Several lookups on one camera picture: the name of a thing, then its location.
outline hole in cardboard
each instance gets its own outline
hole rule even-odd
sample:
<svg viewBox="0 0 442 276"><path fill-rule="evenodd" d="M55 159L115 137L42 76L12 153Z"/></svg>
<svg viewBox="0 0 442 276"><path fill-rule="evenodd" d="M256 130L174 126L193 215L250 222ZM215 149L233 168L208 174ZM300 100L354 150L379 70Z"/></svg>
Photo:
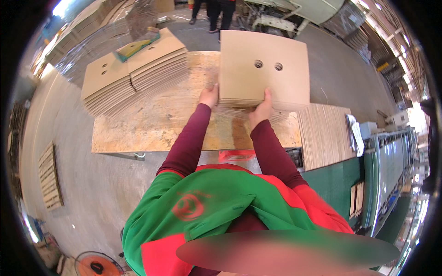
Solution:
<svg viewBox="0 0 442 276"><path fill-rule="evenodd" d="M275 64L275 69L276 69L277 71L281 71L281 70L282 70L282 64L279 63L279 62L277 62L277 63Z"/></svg>
<svg viewBox="0 0 442 276"><path fill-rule="evenodd" d="M255 67L256 68L261 68L263 66L263 62L260 60L255 60Z"/></svg>

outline orange fan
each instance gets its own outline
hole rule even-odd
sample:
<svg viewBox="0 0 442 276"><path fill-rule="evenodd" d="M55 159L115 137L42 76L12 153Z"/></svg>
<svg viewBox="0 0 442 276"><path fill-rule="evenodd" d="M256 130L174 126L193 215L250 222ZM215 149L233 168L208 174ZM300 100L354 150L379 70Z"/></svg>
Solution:
<svg viewBox="0 0 442 276"><path fill-rule="evenodd" d="M78 276L120 276L124 274L121 266L104 253L86 251L75 259Z"/></svg>

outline wooden pallet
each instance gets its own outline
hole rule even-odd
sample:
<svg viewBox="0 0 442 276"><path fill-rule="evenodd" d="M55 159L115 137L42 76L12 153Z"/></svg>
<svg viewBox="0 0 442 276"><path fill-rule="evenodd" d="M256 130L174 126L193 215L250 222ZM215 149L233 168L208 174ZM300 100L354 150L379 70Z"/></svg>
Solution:
<svg viewBox="0 0 442 276"><path fill-rule="evenodd" d="M364 201L364 182L360 182L351 187L350 219L357 217L362 212L362 202Z"/></svg>
<svg viewBox="0 0 442 276"><path fill-rule="evenodd" d="M55 167L55 150L52 141L38 160L38 176L40 178L43 201L48 211L64 206L60 186L58 184L57 169Z"/></svg>

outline logo on shirt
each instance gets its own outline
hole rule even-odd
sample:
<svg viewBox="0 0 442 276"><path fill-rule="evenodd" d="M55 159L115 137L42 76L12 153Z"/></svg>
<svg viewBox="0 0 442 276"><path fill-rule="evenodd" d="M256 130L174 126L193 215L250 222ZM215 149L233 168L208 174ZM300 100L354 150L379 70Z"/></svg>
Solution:
<svg viewBox="0 0 442 276"><path fill-rule="evenodd" d="M185 194L172 208L172 213L181 221L192 221L202 215L204 207L193 194Z"/></svg>

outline black pants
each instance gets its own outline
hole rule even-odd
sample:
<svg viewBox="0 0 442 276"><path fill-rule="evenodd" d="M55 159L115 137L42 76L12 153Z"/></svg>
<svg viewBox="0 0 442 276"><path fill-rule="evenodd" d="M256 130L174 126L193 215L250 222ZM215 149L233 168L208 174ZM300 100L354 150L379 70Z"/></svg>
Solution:
<svg viewBox="0 0 442 276"><path fill-rule="evenodd" d="M210 30L216 30L218 16L222 12L221 30L228 30L232 23L233 13L235 12L236 1L230 0L209 0L211 3Z"/></svg>
<svg viewBox="0 0 442 276"><path fill-rule="evenodd" d="M207 17L210 17L210 2L211 1L213 1L213 0L195 0L194 7L192 10L192 18L196 18L196 16L198 15L198 12L199 12L199 9L201 8L202 2L206 2Z"/></svg>

